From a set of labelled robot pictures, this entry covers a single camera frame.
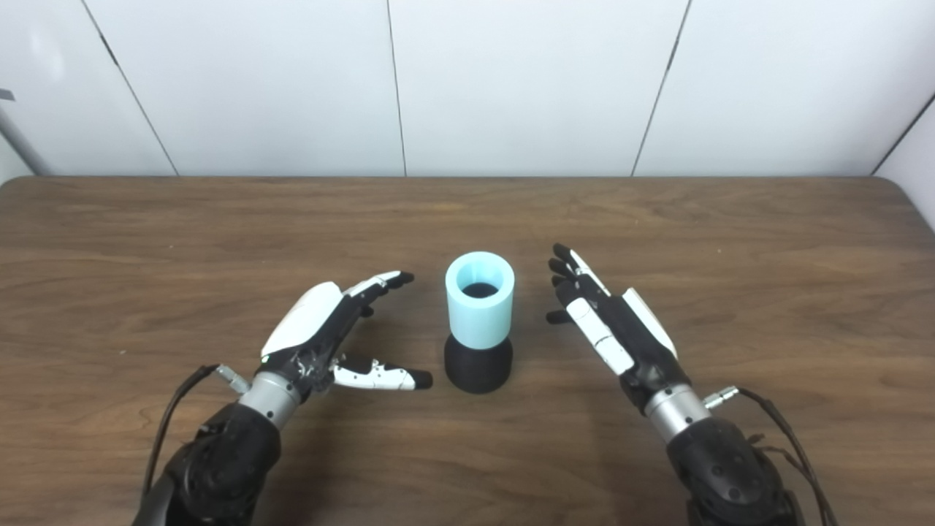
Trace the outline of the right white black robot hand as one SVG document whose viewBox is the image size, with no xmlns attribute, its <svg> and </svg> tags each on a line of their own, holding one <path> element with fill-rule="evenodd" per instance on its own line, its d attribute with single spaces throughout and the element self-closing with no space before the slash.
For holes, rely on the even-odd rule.
<svg viewBox="0 0 935 526">
<path fill-rule="evenodd" d="M 651 332 L 650 323 L 623 296 L 611 295 L 598 274 L 574 250 L 552 246 L 548 266 L 562 309 L 546 314 L 551 325 L 573 324 L 617 376 L 622 392 L 644 415 L 652 397 L 690 379 L 674 350 Z"/>
</svg>

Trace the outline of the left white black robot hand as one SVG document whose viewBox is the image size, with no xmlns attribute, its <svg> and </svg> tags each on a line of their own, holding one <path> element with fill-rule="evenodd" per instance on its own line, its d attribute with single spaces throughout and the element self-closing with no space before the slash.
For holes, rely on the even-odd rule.
<svg viewBox="0 0 935 526">
<path fill-rule="evenodd" d="M 257 373 L 270 373 L 291 385 L 301 402 L 331 386 L 415 392 L 430 389 L 433 376 L 341 351 L 360 319 L 373 314 L 372 303 L 412 282 L 409 272 L 384 272 L 350 289 L 323 282 L 308 289 L 278 323 L 261 349 Z"/>
</svg>

